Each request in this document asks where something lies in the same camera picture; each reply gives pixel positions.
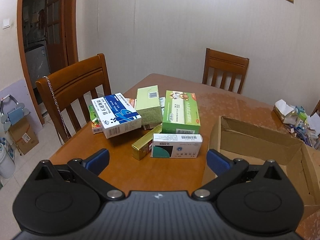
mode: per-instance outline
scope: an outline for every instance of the barcode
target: barcode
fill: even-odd
[[[156,98],[156,97],[157,97],[157,92],[149,93],[149,98]]]
[[[196,136],[181,136],[182,139],[196,139]]]
[[[115,127],[109,130],[109,136],[120,133],[120,127]]]
[[[176,129],[176,133],[195,134],[195,130]]]

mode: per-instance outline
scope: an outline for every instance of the door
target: door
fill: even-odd
[[[67,66],[64,0],[45,0],[46,42],[51,73]]]

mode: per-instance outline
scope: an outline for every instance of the metal chain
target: metal chain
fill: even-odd
[[[54,104],[56,105],[57,110],[58,110],[58,112],[59,112],[59,115],[60,115],[60,118],[61,118],[61,121],[62,121],[62,125],[63,125],[63,128],[64,128],[64,131],[66,132],[66,135],[67,135],[67,137],[68,137],[68,139],[69,139],[69,138],[70,138],[69,132],[68,132],[67,127],[66,127],[66,124],[64,123],[64,120],[63,120],[63,118],[62,118],[62,114],[61,114],[61,111],[60,111],[60,108],[59,108],[57,99],[56,99],[56,97],[55,97],[55,95],[54,95],[54,92],[53,92],[53,89],[52,89],[52,86],[51,86],[51,82],[50,82],[50,80],[49,80],[49,78],[48,78],[47,76],[44,76],[44,78],[47,80],[49,89],[50,89],[50,91],[51,91],[51,94],[52,94],[52,97],[53,97],[53,100],[54,100]],[[56,132],[57,132],[57,135],[58,135],[58,138],[59,138],[59,141],[60,141],[61,145],[63,145],[57,129],[56,129]]]

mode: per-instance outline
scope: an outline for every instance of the doorway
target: doorway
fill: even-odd
[[[18,0],[17,29],[23,73],[44,124],[47,111],[35,82],[78,61],[76,0]]]

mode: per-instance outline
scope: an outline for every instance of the blue and white medicine box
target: blue and white medicine box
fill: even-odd
[[[141,127],[141,116],[121,93],[92,99],[94,111],[107,138]]]

